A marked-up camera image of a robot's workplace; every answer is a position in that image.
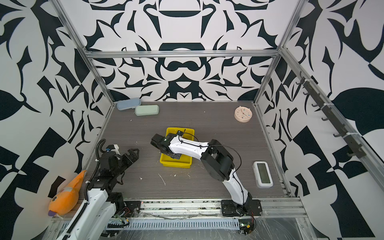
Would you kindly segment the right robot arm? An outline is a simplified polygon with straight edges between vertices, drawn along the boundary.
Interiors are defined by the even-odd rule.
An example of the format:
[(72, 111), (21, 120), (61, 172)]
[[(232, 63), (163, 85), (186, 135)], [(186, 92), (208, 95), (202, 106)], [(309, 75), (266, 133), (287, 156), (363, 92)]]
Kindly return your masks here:
[(233, 156), (217, 140), (196, 142), (183, 138), (183, 134), (155, 134), (151, 145), (162, 154), (173, 159), (182, 155), (200, 160), (208, 174), (224, 184), (230, 193), (230, 200), (221, 201), (222, 215), (225, 217), (259, 216), (262, 212), (259, 200), (254, 200), (251, 193), (242, 185), (237, 176)]

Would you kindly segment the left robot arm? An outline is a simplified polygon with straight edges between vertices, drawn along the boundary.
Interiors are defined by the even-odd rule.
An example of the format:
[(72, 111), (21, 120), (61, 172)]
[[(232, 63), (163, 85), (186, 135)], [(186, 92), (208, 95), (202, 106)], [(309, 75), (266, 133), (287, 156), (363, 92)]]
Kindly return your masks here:
[(139, 149), (129, 149), (120, 155), (117, 146), (97, 154), (97, 168), (86, 184), (85, 199), (59, 240), (98, 240), (103, 235), (110, 219), (127, 209), (122, 193), (113, 189), (139, 155)]

